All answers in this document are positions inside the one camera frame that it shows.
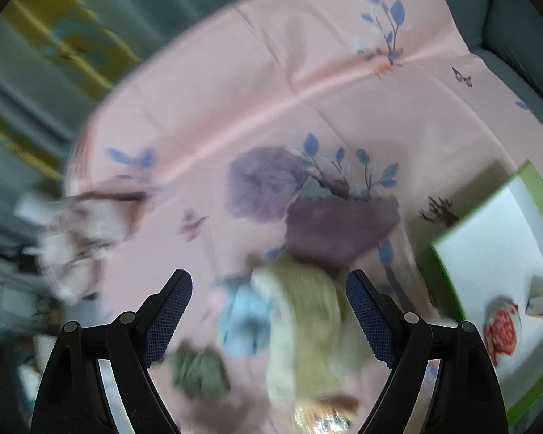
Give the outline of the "purple mesh bath pouf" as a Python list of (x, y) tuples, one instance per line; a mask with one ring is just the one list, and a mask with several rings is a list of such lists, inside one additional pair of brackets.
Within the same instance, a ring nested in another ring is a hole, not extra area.
[(239, 155), (227, 176), (230, 214), (256, 224), (285, 223), (285, 246), (299, 261), (339, 271), (372, 251), (400, 224), (396, 198), (337, 195), (280, 147)]

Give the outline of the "yellow cream fluffy towel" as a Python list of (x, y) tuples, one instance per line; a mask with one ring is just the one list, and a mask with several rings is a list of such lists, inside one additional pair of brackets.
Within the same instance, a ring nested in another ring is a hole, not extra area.
[(273, 307), (266, 368), (273, 403), (336, 395), (372, 358), (343, 288), (323, 269), (283, 255), (255, 268), (251, 284)]

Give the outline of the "red patterned round item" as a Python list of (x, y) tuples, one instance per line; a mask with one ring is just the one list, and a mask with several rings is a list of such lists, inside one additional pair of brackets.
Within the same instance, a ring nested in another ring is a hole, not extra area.
[(520, 345), (522, 322), (519, 306), (511, 299), (497, 297), (488, 305), (484, 321), (484, 345), (494, 367), (510, 358)]

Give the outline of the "pink floral tablecloth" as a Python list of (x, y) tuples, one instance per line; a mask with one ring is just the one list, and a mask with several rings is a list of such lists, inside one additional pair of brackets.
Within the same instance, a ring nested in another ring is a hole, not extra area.
[[(97, 293), (109, 322), (134, 311), (178, 269), (193, 290), (148, 373), (185, 433), (290, 433), (291, 405), (266, 389), (270, 346), (226, 355), (211, 290), (283, 255), (283, 221), (256, 224), (228, 207), (231, 163), (280, 147), (337, 195), (392, 196), (400, 224), (339, 271), (358, 269), (403, 311), (442, 314), (417, 261), (525, 162), (543, 179), (543, 125), (473, 54), (446, 0), (241, 0), (173, 40), (90, 116), (66, 174), (74, 196), (110, 188), (150, 197), (135, 234), (108, 257)], [(171, 383), (167, 356), (212, 348), (230, 390), (215, 401)], [(365, 416), (389, 374), (372, 358), (344, 379), (342, 397)]]

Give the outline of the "teal yellow curtain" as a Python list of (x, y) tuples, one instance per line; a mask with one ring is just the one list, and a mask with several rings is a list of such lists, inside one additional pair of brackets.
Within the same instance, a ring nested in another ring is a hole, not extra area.
[(86, 117), (140, 62), (235, 0), (0, 0), (0, 248), (32, 242), (14, 214), (56, 192)]

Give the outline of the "crumpled beige pink fabric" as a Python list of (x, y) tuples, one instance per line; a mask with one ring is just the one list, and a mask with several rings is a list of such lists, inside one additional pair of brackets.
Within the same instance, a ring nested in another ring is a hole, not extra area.
[(38, 227), (35, 256), (55, 298), (75, 305), (99, 292), (109, 255), (135, 234), (149, 197), (115, 186), (58, 201), (22, 196), (14, 214)]

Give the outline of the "blue plush elephant toy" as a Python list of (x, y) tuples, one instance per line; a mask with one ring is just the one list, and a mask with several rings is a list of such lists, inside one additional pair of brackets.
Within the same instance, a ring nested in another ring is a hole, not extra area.
[(226, 355), (249, 358), (269, 348), (273, 304), (257, 291), (249, 276), (217, 279), (211, 299), (218, 313), (220, 345)]

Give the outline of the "green rimmed white tray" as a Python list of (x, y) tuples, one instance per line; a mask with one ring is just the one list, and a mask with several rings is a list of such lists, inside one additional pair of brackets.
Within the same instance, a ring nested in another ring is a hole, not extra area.
[[(439, 311), (483, 326), (506, 302), (543, 295), (543, 179), (525, 162), (496, 191), (437, 235), (417, 261)], [(514, 425), (543, 398), (543, 319), (520, 315), (517, 349), (495, 369)]]

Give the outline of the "green fluffy cloth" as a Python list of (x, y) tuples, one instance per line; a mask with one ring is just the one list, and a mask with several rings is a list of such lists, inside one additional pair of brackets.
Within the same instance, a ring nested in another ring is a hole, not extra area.
[(167, 361), (173, 387), (189, 398), (211, 402), (230, 390), (226, 368), (212, 348), (196, 350), (182, 344), (167, 356)]

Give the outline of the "grey sofa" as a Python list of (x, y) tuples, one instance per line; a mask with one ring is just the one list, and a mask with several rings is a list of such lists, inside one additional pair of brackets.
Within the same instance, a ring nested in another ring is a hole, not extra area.
[(543, 16), (531, 0), (446, 0), (470, 51), (543, 125)]

